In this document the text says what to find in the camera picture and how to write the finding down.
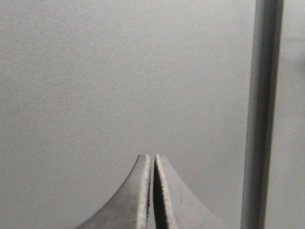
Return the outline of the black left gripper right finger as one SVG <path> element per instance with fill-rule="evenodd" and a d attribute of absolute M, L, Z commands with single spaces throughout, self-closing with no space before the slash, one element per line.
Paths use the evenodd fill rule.
<path fill-rule="evenodd" d="M 157 229 L 226 229 L 186 186 L 169 160 L 157 154 L 153 173 L 153 210 Z"/>

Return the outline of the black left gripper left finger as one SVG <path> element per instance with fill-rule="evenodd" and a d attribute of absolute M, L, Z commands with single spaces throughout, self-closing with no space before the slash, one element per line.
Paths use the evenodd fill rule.
<path fill-rule="evenodd" d="M 129 175 L 110 200 L 79 229 L 145 229 L 151 181 L 151 159 L 139 155 Z"/>

